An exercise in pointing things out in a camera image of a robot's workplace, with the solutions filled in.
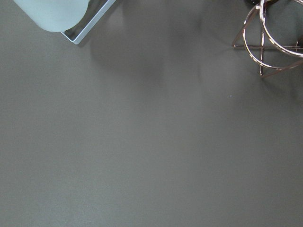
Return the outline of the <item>white cup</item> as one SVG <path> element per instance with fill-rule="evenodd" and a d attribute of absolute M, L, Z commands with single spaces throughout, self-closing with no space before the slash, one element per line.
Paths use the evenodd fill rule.
<path fill-rule="evenodd" d="M 62 32 L 84 17 L 88 0 L 16 0 L 14 1 L 40 28 Z"/>

